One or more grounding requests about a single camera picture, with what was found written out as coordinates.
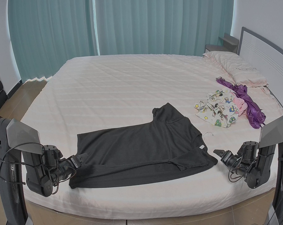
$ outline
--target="mattress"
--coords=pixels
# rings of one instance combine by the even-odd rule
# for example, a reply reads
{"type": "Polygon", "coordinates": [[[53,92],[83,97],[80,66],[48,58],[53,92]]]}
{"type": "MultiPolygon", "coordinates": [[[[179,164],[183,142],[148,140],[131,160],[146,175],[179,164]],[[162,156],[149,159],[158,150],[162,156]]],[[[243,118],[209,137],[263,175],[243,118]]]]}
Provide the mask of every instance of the mattress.
{"type": "MultiPolygon", "coordinates": [[[[77,152],[77,134],[152,121],[152,109],[171,103],[202,132],[208,152],[219,162],[185,178],[146,185],[113,188],[76,188],[61,183],[57,194],[42,197],[24,186],[25,198],[60,212],[103,219],[144,219],[202,214],[219,210],[269,191],[276,184],[274,155],[267,183],[250,189],[241,179],[228,180],[228,170],[214,149],[236,153],[244,141],[258,141],[246,115],[229,128],[198,118],[194,105],[208,92],[222,89],[215,81],[233,80],[206,57],[184,55],[107,55],[68,60],[33,101],[22,122],[40,133],[65,157],[77,152]]],[[[283,109],[267,88],[248,88],[248,94],[267,118],[283,109]]],[[[23,179],[26,169],[23,166],[23,179]]]]}

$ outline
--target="curtain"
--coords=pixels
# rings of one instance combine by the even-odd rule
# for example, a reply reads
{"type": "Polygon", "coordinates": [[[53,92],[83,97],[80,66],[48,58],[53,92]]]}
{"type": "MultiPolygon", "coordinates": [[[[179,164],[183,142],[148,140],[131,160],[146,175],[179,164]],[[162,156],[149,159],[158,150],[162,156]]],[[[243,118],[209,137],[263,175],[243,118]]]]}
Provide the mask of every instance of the curtain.
{"type": "Polygon", "coordinates": [[[93,0],[8,0],[22,81],[50,77],[69,59],[97,55],[93,0]]]}
{"type": "Polygon", "coordinates": [[[202,55],[230,34],[234,0],[95,0],[101,55],[202,55]]]}

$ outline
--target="black baseboard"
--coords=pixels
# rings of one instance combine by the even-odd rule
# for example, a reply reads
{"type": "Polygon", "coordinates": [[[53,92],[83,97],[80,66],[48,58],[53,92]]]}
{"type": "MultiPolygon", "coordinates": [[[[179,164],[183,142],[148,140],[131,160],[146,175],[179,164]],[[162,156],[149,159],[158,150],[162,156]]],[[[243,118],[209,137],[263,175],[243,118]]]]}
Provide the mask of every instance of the black baseboard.
{"type": "Polygon", "coordinates": [[[20,86],[23,84],[22,80],[20,80],[12,89],[11,91],[7,94],[8,99],[12,97],[12,95],[16,92],[17,89],[20,88],[20,86]]]}

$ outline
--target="purple satin garment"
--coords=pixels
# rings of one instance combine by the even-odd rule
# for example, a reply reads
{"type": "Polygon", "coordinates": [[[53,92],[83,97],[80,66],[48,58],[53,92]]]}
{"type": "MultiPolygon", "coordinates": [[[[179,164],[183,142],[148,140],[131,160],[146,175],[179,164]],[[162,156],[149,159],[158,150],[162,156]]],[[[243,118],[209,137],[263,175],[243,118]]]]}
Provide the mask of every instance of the purple satin garment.
{"type": "Polygon", "coordinates": [[[265,121],[266,115],[260,110],[259,106],[247,95],[247,87],[245,85],[232,85],[222,77],[216,78],[219,84],[233,90],[238,98],[242,98],[248,104],[247,117],[250,125],[253,128],[259,129],[261,124],[265,121]]]}

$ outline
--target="white wall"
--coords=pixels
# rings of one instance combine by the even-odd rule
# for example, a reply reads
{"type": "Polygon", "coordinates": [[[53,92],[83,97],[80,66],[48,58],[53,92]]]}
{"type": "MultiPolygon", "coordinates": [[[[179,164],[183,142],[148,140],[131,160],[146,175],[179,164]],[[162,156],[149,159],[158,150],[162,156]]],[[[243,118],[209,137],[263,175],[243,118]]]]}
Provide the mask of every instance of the white wall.
{"type": "Polygon", "coordinates": [[[0,0],[0,80],[8,94],[20,81],[20,75],[10,41],[7,7],[8,0],[0,0]]]}
{"type": "Polygon", "coordinates": [[[246,27],[283,49],[283,0],[234,0],[231,35],[246,27]]]}

